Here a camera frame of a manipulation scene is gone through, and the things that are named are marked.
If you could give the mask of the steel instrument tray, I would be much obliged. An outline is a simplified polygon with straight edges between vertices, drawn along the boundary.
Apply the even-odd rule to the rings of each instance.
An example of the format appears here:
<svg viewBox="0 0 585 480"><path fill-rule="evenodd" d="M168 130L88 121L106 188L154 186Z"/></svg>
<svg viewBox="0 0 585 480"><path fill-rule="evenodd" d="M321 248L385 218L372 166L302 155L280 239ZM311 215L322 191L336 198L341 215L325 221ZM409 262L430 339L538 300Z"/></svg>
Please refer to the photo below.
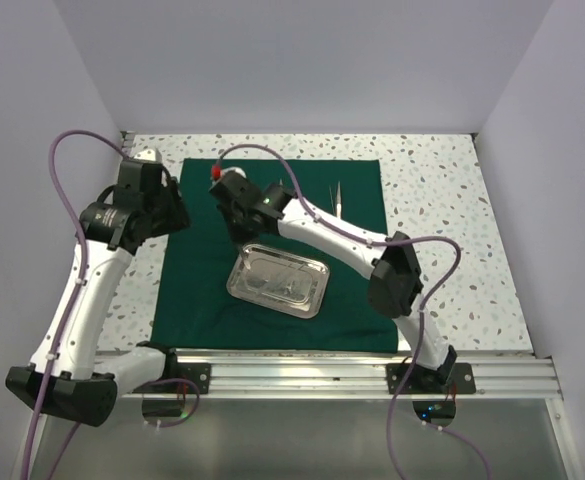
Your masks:
<svg viewBox="0 0 585 480"><path fill-rule="evenodd" d="M234 298L308 320L319 313L329 278L321 261L252 243L242 248L226 288Z"/></svg>

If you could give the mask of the steel forceps tweezers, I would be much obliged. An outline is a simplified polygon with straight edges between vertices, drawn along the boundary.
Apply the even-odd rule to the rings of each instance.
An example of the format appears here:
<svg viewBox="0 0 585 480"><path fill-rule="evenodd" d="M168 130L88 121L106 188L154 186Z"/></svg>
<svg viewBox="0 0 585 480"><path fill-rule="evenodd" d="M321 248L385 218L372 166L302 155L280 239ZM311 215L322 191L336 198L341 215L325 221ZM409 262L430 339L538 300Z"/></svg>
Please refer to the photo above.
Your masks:
<svg viewBox="0 0 585 480"><path fill-rule="evenodd" d="M343 212L341 182L338 182L335 187L329 186L328 189L333 215L336 218L341 219Z"/></svg>

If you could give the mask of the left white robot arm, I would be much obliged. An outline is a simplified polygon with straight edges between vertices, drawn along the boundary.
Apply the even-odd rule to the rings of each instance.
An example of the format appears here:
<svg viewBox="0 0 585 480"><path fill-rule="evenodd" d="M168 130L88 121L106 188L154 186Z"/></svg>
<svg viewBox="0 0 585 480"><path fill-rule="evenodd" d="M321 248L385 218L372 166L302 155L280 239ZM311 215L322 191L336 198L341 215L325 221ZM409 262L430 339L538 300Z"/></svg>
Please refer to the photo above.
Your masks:
<svg viewBox="0 0 585 480"><path fill-rule="evenodd" d="M178 181L159 161L125 158L116 184L80 215L86 241L75 259L52 323L28 365L13 366L5 384L42 413L93 427L121 396L142 387L173 390L180 379L173 349L149 341L101 364L98 338L128 266L148 239L189 227Z"/></svg>

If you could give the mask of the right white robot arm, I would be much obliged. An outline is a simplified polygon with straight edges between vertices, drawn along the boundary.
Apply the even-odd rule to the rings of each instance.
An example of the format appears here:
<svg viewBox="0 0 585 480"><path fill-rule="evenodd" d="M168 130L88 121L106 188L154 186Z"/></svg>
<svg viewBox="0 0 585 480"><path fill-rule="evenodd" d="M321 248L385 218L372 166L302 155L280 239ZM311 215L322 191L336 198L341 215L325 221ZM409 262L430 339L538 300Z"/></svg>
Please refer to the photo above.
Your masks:
<svg viewBox="0 0 585 480"><path fill-rule="evenodd" d="M348 265L368 281L367 299L392 319L412 351L413 378L429 392L453 380L457 353L439 332L426 305L415 239L368 231L339 219L280 184L264 191L238 168L212 169L210 194L230 238L245 244L271 234L309 245Z"/></svg>

